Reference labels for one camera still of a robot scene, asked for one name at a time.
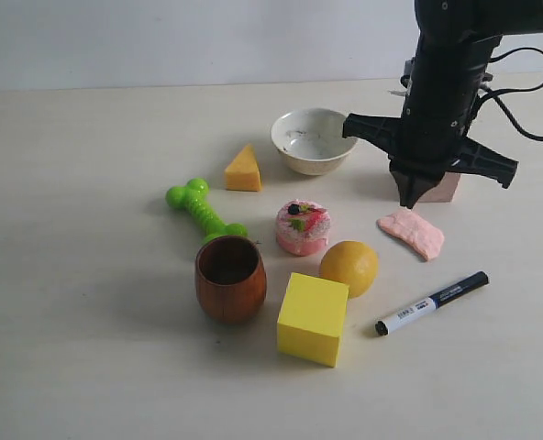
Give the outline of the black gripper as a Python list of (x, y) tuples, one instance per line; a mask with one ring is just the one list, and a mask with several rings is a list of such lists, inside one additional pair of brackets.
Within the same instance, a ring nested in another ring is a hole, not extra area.
[(384, 151), (399, 204), (412, 209), (441, 183), (445, 172), (480, 175), (509, 187), (517, 162), (470, 139), (473, 108), (500, 38), (469, 38), (437, 46), (421, 36), (398, 117), (349, 114), (344, 138), (359, 138)]

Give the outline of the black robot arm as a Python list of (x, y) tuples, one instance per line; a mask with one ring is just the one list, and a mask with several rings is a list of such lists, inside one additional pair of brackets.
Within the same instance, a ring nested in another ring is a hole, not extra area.
[(400, 204), (413, 208), (447, 173), (480, 175), (507, 188), (517, 170), (509, 159), (468, 136), (472, 120), (504, 90), (483, 90), (493, 50), (505, 35), (543, 33), (543, 1), (417, 1), (415, 56), (404, 66), (400, 117), (350, 114), (345, 138), (384, 151)]

